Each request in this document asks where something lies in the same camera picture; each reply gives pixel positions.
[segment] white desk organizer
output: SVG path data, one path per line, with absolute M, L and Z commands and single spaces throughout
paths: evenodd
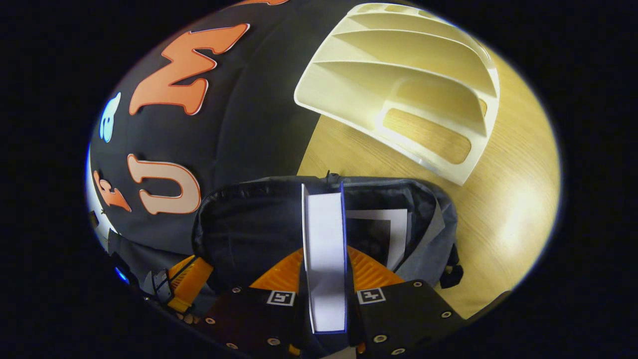
M 487 145 L 499 97 L 496 67 L 470 35 L 423 10 L 382 3 L 348 12 L 319 46 L 294 94 L 298 105 L 356 128 L 458 185 Z M 385 127 L 390 109 L 466 137 L 467 157 L 453 164 Z

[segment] metal screw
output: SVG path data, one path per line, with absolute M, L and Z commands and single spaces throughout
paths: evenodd
M 375 343 L 382 343 L 382 342 L 385 342 L 387 339 L 388 339 L 388 337 L 386 337 L 385 335 L 379 334 L 373 339 L 373 341 Z

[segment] wooden table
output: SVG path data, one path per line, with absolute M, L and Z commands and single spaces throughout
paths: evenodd
M 492 136 L 463 186 L 325 116 L 298 171 L 418 178 L 441 186 L 458 212 L 464 277 L 458 286 L 436 290 L 465 318 L 512 290 L 532 269 L 551 235 L 560 198 L 559 156 L 547 116 L 514 69 L 485 48 L 498 69 L 501 99 Z

